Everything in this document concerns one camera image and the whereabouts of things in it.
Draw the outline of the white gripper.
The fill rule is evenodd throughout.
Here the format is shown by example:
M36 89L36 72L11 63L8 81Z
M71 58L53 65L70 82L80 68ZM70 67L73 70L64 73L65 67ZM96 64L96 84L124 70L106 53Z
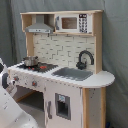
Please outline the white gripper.
M4 73L2 75L2 86L11 96L14 96L15 93L17 92L15 81L11 80L7 73Z

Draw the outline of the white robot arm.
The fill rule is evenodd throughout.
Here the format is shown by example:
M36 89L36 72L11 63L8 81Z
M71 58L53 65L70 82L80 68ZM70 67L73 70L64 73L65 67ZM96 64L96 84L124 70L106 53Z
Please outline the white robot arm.
M0 128L39 128L36 120L13 99L16 92L7 66L0 58Z

